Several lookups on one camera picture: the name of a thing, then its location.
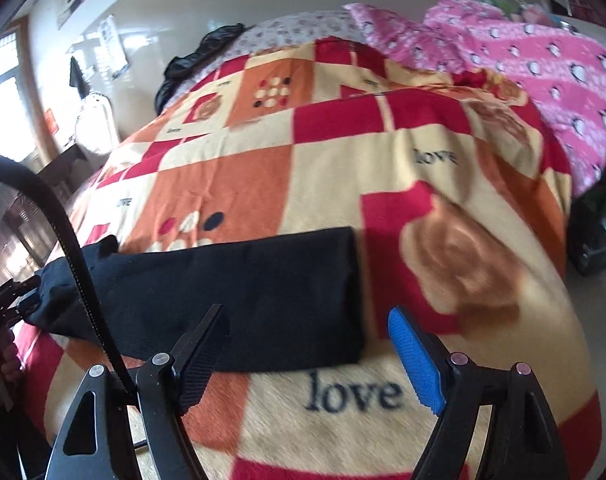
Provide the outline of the black pants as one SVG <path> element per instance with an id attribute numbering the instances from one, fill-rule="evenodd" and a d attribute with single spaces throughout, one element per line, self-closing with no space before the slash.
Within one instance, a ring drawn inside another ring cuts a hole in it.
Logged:
<path id="1" fill-rule="evenodd" d="M 350 228 L 145 254 L 122 254 L 108 235 L 82 255 L 123 356 L 169 351 L 212 304 L 230 324 L 220 372 L 353 364 L 365 347 Z"/>

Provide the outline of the dark wooden table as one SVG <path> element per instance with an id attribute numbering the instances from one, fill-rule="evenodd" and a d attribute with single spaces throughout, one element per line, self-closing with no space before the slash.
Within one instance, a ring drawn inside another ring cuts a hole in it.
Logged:
<path id="1" fill-rule="evenodd" d="M 38 172 L 57 196 L 69 198 L 91 177 L 91 166 L 78 144 L 73 144 Z"/>

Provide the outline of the white chair with lace cover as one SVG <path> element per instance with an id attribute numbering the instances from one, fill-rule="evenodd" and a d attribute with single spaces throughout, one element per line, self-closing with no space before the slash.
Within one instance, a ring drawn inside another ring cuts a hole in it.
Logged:
<path id="1" fill-rule="evenodd" d="M 102 93 L 90 92 L 82 99 L 74 140 L 96 155 L 109 155 L 120 144 L 111 102 Z"/>

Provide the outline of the orange red patterned blanket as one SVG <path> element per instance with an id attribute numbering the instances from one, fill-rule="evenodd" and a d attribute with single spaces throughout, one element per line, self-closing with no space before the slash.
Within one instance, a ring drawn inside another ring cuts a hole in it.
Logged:
<path id="1" fill-rule="evenodd" d="M 435 419 L 386 336 L 400 305 L 475 363 L 531 365 L 583 479 L 602 429 L 563 283 L 571 198 L 564 151 L 506 77 L 407 70 L 331 37 L 225 62 L 120 144 L 71 220 L 125 252 L 355 231 L 364 356 L 215 374 L 184 416 L 209 477 L 407 477 Z"/>

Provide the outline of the black garment on bed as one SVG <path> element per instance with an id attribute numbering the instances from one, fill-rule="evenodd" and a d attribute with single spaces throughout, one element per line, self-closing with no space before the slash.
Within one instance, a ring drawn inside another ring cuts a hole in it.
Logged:
<path id="1" fill-rule="evenodd" d="M 185 56 L 175 56 L 170 60 L 163 73 L 163 82 L 154 96 L 154 110 L 161 114 L 165 105 L 175 94 L 178 87 L 194 72 L 216 55 L 221 54 L 246 31 L 242 23 L 224 25 L 206 34 L 193 52 Z"/>

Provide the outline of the pink penguin print quilt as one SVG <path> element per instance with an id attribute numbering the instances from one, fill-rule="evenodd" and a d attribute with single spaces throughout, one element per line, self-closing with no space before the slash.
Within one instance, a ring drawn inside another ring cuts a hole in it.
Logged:
<path id="1" fill-rule="evenodd" d="M 411 68 L 460 74 L 488 68 L 533 100 L 570 161 L 582 195 L 606 169 L 606 47 L 562 28 L 512 22 L 487 3 L 438 0 L 422 22 L 346 4 L 366 43 Z"/>

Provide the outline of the white floral bed sheet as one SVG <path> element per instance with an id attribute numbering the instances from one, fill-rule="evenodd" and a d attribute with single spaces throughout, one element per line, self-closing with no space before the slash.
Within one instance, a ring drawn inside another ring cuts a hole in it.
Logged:
<path id="1" fill-rule="evenodd" d="M 366 38 L 352 18 L 352 14 L 345 9 L 301 12 L 258 23 L 231 41 L 218 53 L 214 53 L 204 63 L 196 66 L 191 75 L 169 93 L 169 98 L 162 110 L 173 105 L 209 73 L 233 58 L 270 48 L 306 44 L 306 42 L 330 36 L 361 44 L 366 42 Z"/>

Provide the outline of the wall calendar poster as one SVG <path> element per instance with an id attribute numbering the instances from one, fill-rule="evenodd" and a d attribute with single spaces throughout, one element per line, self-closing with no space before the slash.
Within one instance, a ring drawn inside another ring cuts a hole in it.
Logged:
<path id="1" fill-rule="evenodd" d="M 129 63 L 113 15 L 108 15 L 99 23 L 98 33 L 105 66 L 110 77 L 116 79 L 128 69 Z"/>

